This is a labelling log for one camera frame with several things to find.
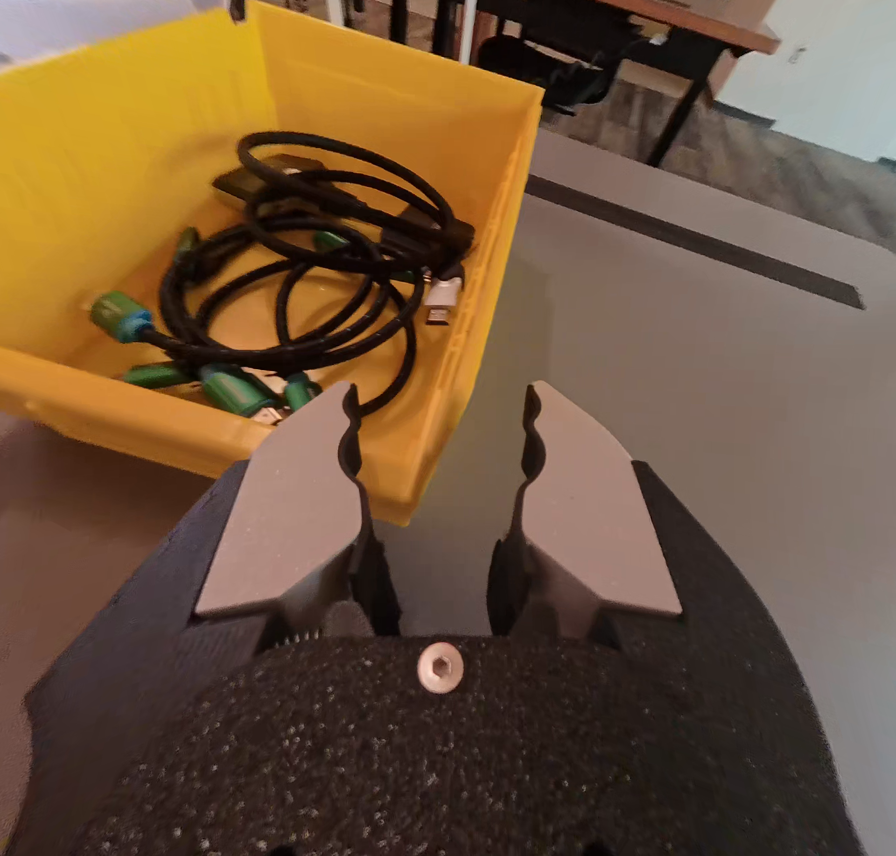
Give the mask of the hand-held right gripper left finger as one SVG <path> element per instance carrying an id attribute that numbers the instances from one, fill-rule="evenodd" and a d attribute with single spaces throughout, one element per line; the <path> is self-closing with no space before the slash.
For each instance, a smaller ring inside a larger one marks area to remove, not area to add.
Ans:
<path id="1" fill-rule="evenodd" d="M 199 591 L 204 621 L 264 616 L 291 636 L 398 636 L 364 484 L 355 385 L 278 425 L 248 460 Z"/>

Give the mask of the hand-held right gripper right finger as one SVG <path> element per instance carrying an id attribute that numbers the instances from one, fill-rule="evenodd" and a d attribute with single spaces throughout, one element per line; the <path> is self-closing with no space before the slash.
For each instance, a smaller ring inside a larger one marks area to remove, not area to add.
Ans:
<path id="1" fill-rule="evenodd" d="M 544 381 L 528 385 L 523 481 L 488 569 L 497 637 L 613 638 L 613 615 L 684 610 L 633 458 Z"/>

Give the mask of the yellow plastic bin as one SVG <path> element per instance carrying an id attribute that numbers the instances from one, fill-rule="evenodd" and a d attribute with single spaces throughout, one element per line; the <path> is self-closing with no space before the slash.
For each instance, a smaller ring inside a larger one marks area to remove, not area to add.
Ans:
<path id="1" fill-rule="evenodd" d="M 372 512 L 407 526 L 475 385 L 542 92 L 250 5 L 2 74 L 2 411 L 215 479 L 273 424 L 129 369 L 345 381 Z M 241 165 L 268 187 L 236 208 L 211 182 Z"/>

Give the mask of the clear plastic bin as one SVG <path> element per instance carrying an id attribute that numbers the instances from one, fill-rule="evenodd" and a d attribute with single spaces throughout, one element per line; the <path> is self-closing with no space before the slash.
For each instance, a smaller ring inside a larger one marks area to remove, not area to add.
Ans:
<path id="1" fill-rule="evenodd" d="M 1 69 L 237 6 L 238 0 L 1 0 Z"/>

